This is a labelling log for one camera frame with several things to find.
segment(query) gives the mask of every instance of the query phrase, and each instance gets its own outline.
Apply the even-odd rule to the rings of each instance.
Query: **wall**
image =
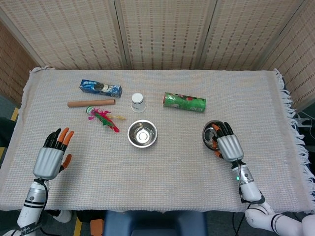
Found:
[[[302,0],[0,0],[58,69],[252,67]]]
[[[0,95],[19,105],[36,63],[0,22]]]
[[[307,0],[260,68],[277,68],[284,75],[294,108],[315,102],[315,0]]]

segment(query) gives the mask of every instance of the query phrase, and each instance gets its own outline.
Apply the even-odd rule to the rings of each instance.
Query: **white paper cup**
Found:
[[[131,97],[131,108],[134,112],[143,112],[147,107],[141,93],[136,92]]]

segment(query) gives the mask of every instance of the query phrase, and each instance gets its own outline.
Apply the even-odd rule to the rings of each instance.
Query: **metal bowl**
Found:
[[[220,122],[220,121],[215,119],[206,123],[202,131],[202,141],[207,146],[207,148],[211,149],[212,151],[218,151],[220,149],[218,147],[213,148],[213,143],[212,143],[212,137],[217,135],[215,129],[211,126],[214,122]]]
[[[128,129],[128,139],[137,148],[151,146],[157,139],[158,131],[152,122],[141,119],[132,123]]]

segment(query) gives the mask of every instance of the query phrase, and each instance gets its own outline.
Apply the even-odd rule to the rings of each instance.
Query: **small metal bowl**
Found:
[[[128,139],[137,148],[151,146],[157,139],[158,131],[152,122],[141,119],[132,123],[128,129]]]

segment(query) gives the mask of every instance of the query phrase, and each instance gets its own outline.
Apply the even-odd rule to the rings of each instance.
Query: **blue box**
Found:
[[[120,98],[123,92],[120,85],[106,85],[92,80],[82,80],[80,90],[83,92],[101,94],[115,98]]]

